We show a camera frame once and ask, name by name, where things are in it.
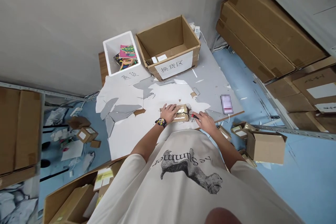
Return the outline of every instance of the left hand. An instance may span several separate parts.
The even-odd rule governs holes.
[[[167,124],[170,124],[176,117],[176,114],[179,110],[178,107],[176,107],[176,104],[170,104],[166,107],[167,103],[163,105],[163,108],[161,108],[161,118],[165,119]]]

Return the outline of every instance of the right hand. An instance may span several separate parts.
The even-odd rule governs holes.
[[[199,120],[196,119],[196,122],[202,130],[204,130],[209,135],[217,133],[218,129],[216,127],[215,121],[211,116],[202,111],[199,112],[199,114],[196,112],[193,112],[193,114],[199,118]]]

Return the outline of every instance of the white label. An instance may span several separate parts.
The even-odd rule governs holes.
[[[95,133],[95,131],[93,129],[91,129],[91,128],[87,128],[86,131],[89,132],[90,134],[94,134]]]
[[[82,131],[81,133],[79,133],[79,138],[81,138],[81,139],[85,139],[86,138],[86,134]]]
[[[162,79],[167,79],[175,74],[181,73],[191,68],[193,64],[193,51],[187,52],[175,59],[155,66]]]
[[[321,103],[314,105],[319,111],[324,113],[335,113],[336,103]]]
[[[322,86],[312,87],[307,89],[307,91],[315,98],[323,98],[329,96],[336,96],[336,84],[329,83]]]
[[[244,131],[237,131],[235,133],[236,133],[236,135],[241,136],[241,137],[247,135],[246,132],[244,132]]]

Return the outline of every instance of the electrical outlet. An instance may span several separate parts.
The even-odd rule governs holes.
[[[78,116],[79,115],[79,113],[82,111],[83,109],[82,108],[80,108],[80,107],[77,107],[77,108],[75,108],[75,110],[71,113],[71,117],[72,116]]]

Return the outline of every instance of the watch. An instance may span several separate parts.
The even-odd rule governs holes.
[[[160,126],[163,126],[164,128],[167,126],[167,122],[163,118],[159,118],[155,121],[156,124],[159,124]]]

